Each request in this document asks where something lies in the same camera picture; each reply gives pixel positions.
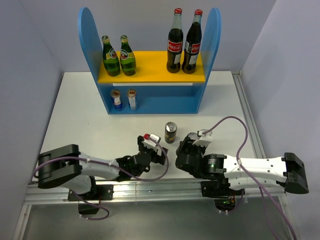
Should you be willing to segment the silver blue can red logo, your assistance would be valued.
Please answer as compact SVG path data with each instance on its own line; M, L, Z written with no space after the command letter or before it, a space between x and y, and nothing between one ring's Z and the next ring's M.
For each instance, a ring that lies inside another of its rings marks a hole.
M114 104L114 108L117 110L117 111L121 111L123 110L123 103L122 103L122 100L121 100L121 93L118 89L113 89L111 92L110 92L110 96L113 100L113 104Z

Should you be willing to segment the green glass bottle front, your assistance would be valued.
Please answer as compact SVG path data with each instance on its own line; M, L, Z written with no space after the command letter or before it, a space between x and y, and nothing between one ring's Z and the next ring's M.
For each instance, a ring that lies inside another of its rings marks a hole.
M128 37L126 35L122 35L120 37L120 41L120 65L122 71L126 76L133 76L136 73L137 69L137 62L134 52L129 45Z

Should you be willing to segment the green glass bottle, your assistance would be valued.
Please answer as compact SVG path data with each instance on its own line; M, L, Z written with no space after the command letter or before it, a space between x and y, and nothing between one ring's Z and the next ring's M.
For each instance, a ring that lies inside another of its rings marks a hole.
M103 43L102 59L104 68L109 76L118 76L121 72L118 55L112 47L107 35L102 36L101 40Z
M136 73L137 69L137 62L134 52L129 45L128 37L126 35L122 35L120 37L120 41L120 65L122 71L126 76L133 76Z

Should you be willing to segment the dark gold beverage can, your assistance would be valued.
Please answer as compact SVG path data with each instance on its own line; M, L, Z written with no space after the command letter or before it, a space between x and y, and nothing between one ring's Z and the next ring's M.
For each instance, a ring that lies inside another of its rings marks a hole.
M196 132L190 132L187 135L187 137L190 138L192 141L196 141L200 138Z

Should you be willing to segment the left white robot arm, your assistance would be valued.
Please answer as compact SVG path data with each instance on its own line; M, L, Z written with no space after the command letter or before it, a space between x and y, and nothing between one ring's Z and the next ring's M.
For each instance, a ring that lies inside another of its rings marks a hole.
M33 176L40 189L63 187L84 200L111 199L107 189L97 185L96 178L111 182L141 181L142 173L149 172L152 163L168 167L168 149L160 141L154 134L140 135L137 154L115 159L92 157L80 152L78 145L69 144L41 153Z

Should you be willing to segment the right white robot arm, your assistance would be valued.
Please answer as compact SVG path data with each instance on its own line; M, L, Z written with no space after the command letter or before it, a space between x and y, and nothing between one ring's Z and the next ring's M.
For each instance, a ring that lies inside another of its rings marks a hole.
M275 187L286 193L309 193L305 164L294 153L286 152L275 158L241 158L230 155L205 154L186 137L176 150L175 166L201 180L204 197L240 196L246 189Z

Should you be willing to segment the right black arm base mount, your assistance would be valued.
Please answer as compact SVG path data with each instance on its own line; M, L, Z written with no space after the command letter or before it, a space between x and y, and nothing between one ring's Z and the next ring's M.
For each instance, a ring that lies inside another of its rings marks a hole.
M227 178L201 181L200 186L202 197L213 199L217 212L226 216L239 206L245 195L244 188L231 189Z

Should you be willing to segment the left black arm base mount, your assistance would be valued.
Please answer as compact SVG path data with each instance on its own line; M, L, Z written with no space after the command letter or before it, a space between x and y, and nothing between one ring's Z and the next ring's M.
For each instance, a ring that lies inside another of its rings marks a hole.
M98 201L98 203L94 203L96 206L100 206L102 201L110 201L113 198L114 186L112 184L103 184L97 185L87 193L78 194L78 196L89 202L89 201ZM93 216L96 215L99 211L97 207L93 207L91 205L86 204L78 197L76 197L71 190L69 190L68 202L80 202L78 204L78 212L85 216Z

